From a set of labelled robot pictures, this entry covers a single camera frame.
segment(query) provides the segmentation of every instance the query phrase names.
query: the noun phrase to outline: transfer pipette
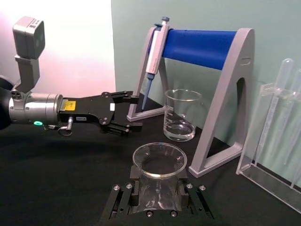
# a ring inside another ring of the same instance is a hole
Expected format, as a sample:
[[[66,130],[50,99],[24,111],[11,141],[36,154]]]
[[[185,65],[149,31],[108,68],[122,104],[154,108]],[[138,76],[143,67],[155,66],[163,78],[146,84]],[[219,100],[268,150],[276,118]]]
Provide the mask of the transfer pipette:
[[[285,60],[282,61],[282,64],[281,64],[281,67],[280,67],[280,70],[279,70],[279,73],[278,73],[278,76],[277,76],[277,80],[276,80],[276,83],[275,83],[275,86],[274,86],[274,90],[281,91],[282,89],[285,88],[288,77],[291,73],[292,67],[293,67],[293,60],[292,59],[288,58],[288,59],[285,59]],[[255,165],[257,165],[257,162],[258,162],[258,160],[260,158],[260,155],[262,153],[265,141],[267,139],[268,132],[269,132],[271,123],[273,121],[273,116],[274,116],[274,113],[275,113],[275,109],[276,109],[278,100],[279,100],[279,98],[277,96],[275,96],[275,94],[274,94],[273,98],[272,98],[272,101],[270,103],[270,106],[269,106],[269,111],[268,111],[268,114],[267,114],[267,118],[266,118],[266,121],[264,123],[263,130],[262,130],[262,133],[261,133],[261,137],[260,137],[260,140],[259,140],[259,143],[258,143],[258,146],[257,146]]]
[[[301,77],[301,69],[298,70],[298,77]],[[301,79],[297,81],[300,85],[299,89],[298,89],[298,92],[297,92],[297,95],[300,95],[300,92],[301,92]],[[287,154],[286,154],[286,157],[285,157],[285,161],[284,161],[284,164],[287,164],[287,161],[288,161],[288,158],[290,157],[292,151],[293,151],[293,148],[294,146],[296,145],[296,142],[300,136],[300,133],[301,133],[301,117],[298,117],[298,120],[297,122],[295,123],[295,127],[294,129],[292,130],[292,135],[288,141],[288,149],[287,149]]]
[[[293,80],[291,88],[289,90],[292,91],[293,95],[295,95],[295,96],[293,97],[292,100],[290,100],[287,103],[284,111],[282,112],[280,117],[277,118],[277,121],[279,123],[277,123],[277,128],[278,129],[277,129],[276,134],[275,134],[275,142],[274,142],[274,145],[272,146],[273,149],[272,149],[271,155],[273,155],[275,153],[275,151],[278,150],[279,142],[281,141],[281,137],[283,135],[283,132],[285,131],[287,121],[290,118],[290,114],[291,114],[291,111],[292,111],[292,108],[293,108],[293,105],[294,105],[294,99],[296,98],[296,94],[300,93],[300,91],[301,91],[301,69],[297,70],[297,73],[295,75],[295,78]]]

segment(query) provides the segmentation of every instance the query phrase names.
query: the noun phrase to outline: glass beaker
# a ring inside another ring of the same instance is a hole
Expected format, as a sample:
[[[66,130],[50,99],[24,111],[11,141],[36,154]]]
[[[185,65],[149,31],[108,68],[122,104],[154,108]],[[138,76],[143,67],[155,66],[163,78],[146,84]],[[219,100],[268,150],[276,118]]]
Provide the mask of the glass beaker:
[[[186,89],[171,89],[165,92],[165,97],[165,136],[179,142],[193,139],[196,133],[195,115],[202,104],[202,95]]]
[[[187,164],[186,154],[167,143],[150,143],[138,147],[133,163],[141,172],[139,204],[133,212],[145,210],[181,210],[177,196],[177,174]]]

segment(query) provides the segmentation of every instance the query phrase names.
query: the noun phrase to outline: metal cylinder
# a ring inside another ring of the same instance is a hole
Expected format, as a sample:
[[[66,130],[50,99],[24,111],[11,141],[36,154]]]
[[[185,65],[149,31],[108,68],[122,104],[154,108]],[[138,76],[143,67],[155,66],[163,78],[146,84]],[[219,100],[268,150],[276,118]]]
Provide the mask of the metal cylinder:
[[[40,121],[44,125],[57,125],[58,111],[63,96],[59,94],[30,93],[22,102],[16,105],[9,102],[9,115],[15,124],[33,124]]]

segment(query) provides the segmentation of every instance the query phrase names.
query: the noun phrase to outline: light green wall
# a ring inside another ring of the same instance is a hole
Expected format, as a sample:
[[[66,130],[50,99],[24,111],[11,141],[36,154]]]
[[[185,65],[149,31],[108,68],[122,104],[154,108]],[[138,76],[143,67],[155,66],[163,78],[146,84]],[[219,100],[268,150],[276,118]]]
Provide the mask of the light green wall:
[[[275,81],[284,58],[300,62],[300,9],[299,0],[112,0],[116,89],[135,88],[147,31],[168,16],[176,29],[255,29],[254,106],[260,85]],[[219,71],[167,60],[167,73],[171,87],[198,91],[211,103]],[[162,103],[158,76],[153,83],[150,97]],[[235,106],[234,91],[215,135],[228,143],[233,141]]]

